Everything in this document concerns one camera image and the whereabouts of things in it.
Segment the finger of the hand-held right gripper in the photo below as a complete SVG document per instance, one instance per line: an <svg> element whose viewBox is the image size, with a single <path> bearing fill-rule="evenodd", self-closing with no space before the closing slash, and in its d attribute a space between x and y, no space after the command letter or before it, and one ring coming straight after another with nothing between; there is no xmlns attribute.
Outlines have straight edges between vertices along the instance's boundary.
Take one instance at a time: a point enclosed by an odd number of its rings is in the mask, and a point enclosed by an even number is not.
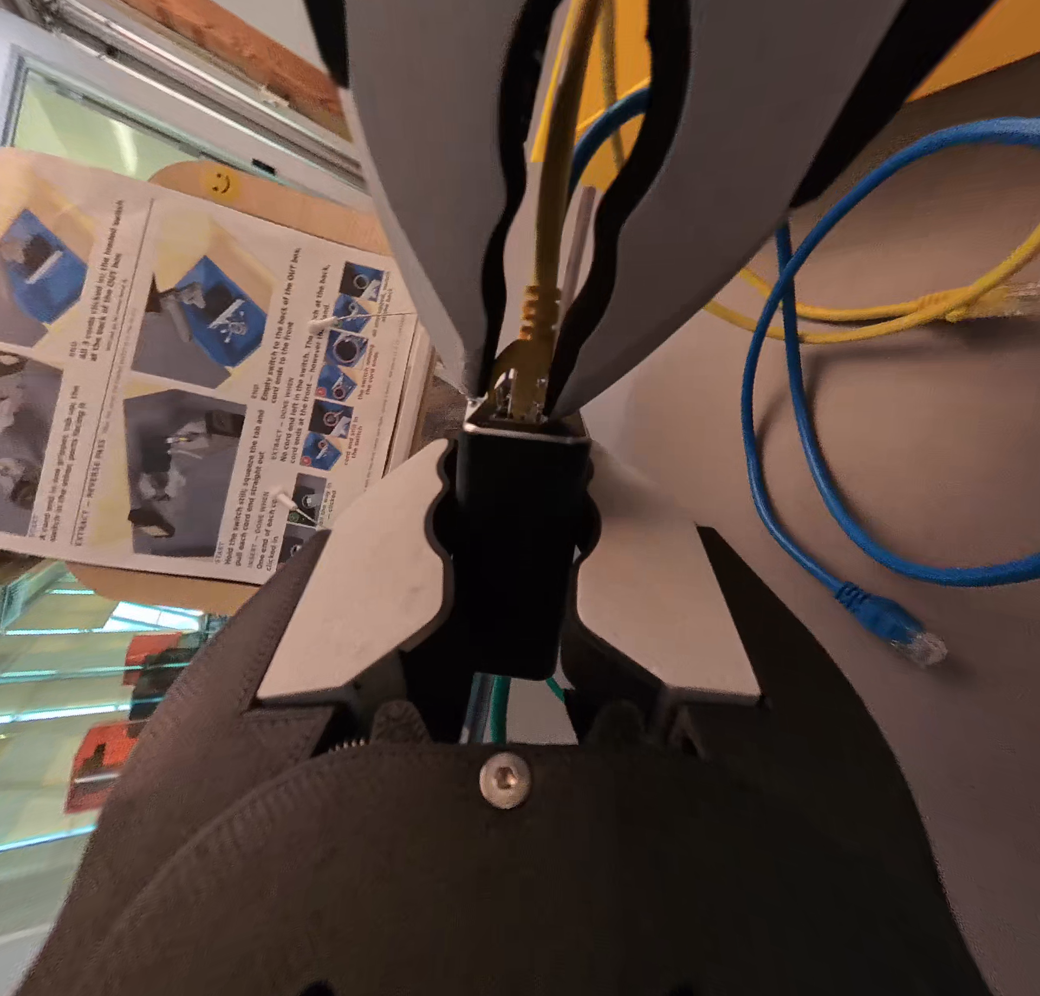
<svg viewBox="0 0 1040 996"><path fill-rule="evenodd" d="M365 180L449 381L487 391L503 251L563 0L344 0L344 105Z"/></svg>
<svg viewBox="0 0 1040 996"><path fill-rule="evenodd" d="M756 254L905 1L649 0L650 101L597 211L551 415L636 367Z"/></svg>

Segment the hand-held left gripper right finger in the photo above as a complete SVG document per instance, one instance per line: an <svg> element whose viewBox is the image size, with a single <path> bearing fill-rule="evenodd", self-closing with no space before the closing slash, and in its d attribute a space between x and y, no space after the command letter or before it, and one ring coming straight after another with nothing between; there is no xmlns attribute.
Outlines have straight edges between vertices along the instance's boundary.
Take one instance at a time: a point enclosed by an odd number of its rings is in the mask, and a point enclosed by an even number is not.
<svg viewBox="0 0 1040 996"><path fill-rule="evenodd" d="M561 631L564 703L578 739L613 703L666 741L684 709L751 708L761 686L697 524L591 444Z"/></svg>

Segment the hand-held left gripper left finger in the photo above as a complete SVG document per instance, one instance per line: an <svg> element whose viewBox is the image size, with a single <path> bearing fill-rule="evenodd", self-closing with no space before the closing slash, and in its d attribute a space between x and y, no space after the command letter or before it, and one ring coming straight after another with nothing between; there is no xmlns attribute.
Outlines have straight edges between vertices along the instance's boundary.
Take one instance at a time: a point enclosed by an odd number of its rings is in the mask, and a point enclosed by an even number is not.
<svg viewBox="0 0 1040 996"><path fill-rule="evenodd" d="M430 443L334 521L259 681L258 708L343 711L359 737L383 704L407 700L432 738L469 735L473 666L439 634L454 580L434 520L450 498L456 447Z"/></svg>

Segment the yellow plastic bin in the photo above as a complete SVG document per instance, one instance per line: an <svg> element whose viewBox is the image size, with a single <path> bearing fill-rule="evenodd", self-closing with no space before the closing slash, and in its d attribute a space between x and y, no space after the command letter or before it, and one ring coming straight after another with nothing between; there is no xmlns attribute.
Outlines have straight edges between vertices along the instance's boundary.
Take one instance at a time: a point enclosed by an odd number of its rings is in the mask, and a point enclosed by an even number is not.
<svg viewBox="0 0 1040 996"><path fill-rule="evenodd" d="M573 185L605 191L631 154L642 113L631 96L651 84L648 0L604 0L591 43L575 130ZM948 51L917 75L907 102L1039 52L1039 0L994 0Z"/></svg>

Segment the black network switch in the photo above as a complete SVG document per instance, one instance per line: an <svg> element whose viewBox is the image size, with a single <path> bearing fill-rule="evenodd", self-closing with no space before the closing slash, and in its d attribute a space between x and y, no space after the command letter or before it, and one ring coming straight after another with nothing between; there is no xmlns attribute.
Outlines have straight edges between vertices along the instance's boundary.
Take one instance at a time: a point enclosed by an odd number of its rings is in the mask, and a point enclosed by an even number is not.
<svg viewBox="0 0 1040 996"><path fill-rule="evenodd" d="M475 672L553 674L590 476L579 420L461 428L452 622Z"/></svg>

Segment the wooden beam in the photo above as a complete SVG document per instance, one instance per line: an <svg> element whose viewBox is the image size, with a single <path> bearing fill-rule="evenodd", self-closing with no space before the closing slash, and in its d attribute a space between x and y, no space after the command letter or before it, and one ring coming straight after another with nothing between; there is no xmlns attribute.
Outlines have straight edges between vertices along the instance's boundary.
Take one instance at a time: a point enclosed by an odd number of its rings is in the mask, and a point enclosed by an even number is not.
<svg viewBox="0 0 1040 996"><path fill-rule="evenodd" d="M303 0L119 0L350 140L338 88L305 26Z"/></svg>

